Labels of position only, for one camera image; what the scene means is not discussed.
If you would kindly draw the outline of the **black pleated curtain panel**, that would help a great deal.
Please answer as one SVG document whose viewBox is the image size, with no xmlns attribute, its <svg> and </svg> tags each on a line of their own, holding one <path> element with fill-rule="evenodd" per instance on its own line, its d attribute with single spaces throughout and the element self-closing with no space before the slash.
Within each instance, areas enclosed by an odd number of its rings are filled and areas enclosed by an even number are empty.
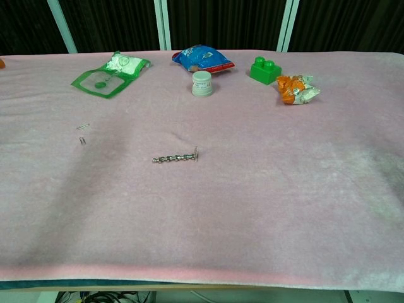
<svg viewBox="0 0 404 303">
<path fill-rule="evenodd" d="M 404 54 L 404 0 L 299 0 L 288 51 Z"/>
<path fill-rule="evenodd" d="M 173 50 L 275 51 L 287 0 L 167 0 Z"/>
<path fill-rule="evenodd" d="M 0 56 L 67 52 L 47 0 L 0 0 Z"/>
<path fill-rule="evenodd" d="M 58 0 L 78 52 L 160 49 L 154 0 Z"/>
</svg>

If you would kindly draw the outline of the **orange white crumpled wrapper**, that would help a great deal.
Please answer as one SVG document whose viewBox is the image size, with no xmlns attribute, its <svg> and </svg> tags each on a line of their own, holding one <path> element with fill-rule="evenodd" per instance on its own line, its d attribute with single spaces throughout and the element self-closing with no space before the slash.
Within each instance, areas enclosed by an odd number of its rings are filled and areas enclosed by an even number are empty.
<svg viewBox="0 0 404 303">
<path fill-rule="evenodd" d="M 308 104 L 321 93 L 321 90 L 311 85 L 313 76 L 295 75 L 279 76 L 276 78 L 278 91 L 282 102 L 286 105 Z"/>
</svg>

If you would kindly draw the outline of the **white small cup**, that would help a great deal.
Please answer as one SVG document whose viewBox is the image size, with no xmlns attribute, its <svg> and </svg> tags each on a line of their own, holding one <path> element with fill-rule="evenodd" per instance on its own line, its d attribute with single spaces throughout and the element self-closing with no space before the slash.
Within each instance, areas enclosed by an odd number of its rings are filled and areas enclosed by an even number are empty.
<svg viewBox="0 0 404 303">
<path fill-rule="evenodd" d="M 196 97 L 207 97 L 213 93 L 211 73 L 208 71 L 196 71 L 192 77 L 192 94 Z"/>
</svg>

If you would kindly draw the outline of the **metal bead chain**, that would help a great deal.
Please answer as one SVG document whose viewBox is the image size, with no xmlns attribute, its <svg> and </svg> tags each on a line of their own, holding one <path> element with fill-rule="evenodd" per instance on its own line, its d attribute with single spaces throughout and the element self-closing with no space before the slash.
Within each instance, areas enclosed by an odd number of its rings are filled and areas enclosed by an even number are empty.
<svg viewBox="0 0 404 303">
<path fill-rule="evenodd" d="M 197 161 L 199 153 L 195 150 L 192 154 L 183 154 L 183 155 L 168 155 L 164 157 L 153 158 L 153 163 L 165 163 L 165 162 L 180 162 L 180 161 Z"/>
</svg>

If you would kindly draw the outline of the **green toy brick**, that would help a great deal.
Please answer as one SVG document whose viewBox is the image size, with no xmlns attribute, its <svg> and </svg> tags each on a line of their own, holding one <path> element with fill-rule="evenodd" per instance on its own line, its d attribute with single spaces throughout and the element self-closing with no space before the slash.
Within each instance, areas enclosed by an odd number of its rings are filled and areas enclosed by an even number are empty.
<svg viewBox="0 0 404 303">
<path fill-rule="evenodd" d="M 255 58 L 250 68 L 249 76 L 265 85 L 269 85 L 281 76 L 282 68 L 277 66 L 273 61 L 266 60 L 262 56 Z"/>
</svg>

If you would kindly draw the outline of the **blue snack bag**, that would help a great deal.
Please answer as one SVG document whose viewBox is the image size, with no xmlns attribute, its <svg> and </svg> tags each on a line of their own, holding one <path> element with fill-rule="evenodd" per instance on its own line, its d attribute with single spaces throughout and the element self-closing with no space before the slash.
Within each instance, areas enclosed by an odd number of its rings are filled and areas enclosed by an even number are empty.
<svg viewBox="0 0 404 303">
<path fill-rule="evenodd" d="M 172 61 L 193 73 L 197 71 L 218 73 L 235 67 L 235 64 L 221 52 L 206 45 L 194 45 L 176 52 L 172 56 Z"/>
</svg>

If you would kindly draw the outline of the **white metal frame post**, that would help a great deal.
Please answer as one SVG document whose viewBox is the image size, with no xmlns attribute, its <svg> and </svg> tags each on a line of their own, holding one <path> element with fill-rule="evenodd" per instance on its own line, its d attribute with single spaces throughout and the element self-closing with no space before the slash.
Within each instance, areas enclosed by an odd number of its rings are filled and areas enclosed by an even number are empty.
<svg viewBox="0 0 404 303">
<path fill-rule="evenodd" d="M 167 0 L 153 0 L 161 51 L 171 51 L 170 23 Z"/>
<path fill-rule="evenodd" d="M 276 46 L 277 52 L 288 52 L 300 0 L 286 0 Z"/>
<path fill-rule="evenodd" d="M 59 33 L 69 54 L 77 54 L 77 48 L 75 46 L 73 37 L 68 27 L 68 23 L 65 19 L 59 0 L 47 0 L 47 4 L 50 8 L 52 16 L 55 20 Z"/>
</svg>

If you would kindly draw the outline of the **pink tablecloth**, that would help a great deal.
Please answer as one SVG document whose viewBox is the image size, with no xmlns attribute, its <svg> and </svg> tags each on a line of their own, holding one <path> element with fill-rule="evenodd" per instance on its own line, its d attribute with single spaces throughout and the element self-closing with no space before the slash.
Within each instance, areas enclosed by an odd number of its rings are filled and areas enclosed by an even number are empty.
<svg viewBox="0 0 404 303">
<path fill-rule="evenodd" d="M 0 281 L 404 292 L 404 55 L 225 55 L 201 98 L 168 51 L 110 99 L 71 86 L 108 53 L 4 58 Z M 258 56 L 321 93 L 284 104 Z"/>
</svg>

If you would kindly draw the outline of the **green white plastic packet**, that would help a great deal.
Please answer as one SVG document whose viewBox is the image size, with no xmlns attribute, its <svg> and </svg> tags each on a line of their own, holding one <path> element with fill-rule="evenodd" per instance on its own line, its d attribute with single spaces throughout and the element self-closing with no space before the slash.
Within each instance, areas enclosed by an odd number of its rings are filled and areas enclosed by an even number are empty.
<svg viewBox="0 0 404 303">
<path fill-rule="evenodd" d="M 90 95 L 112 98 L 136 80 L 144 68 L 149 68 L 147 59 L 121 54 L 116 51 L 101 67 L 85 71 L 71 86 Z"/>
</svg>

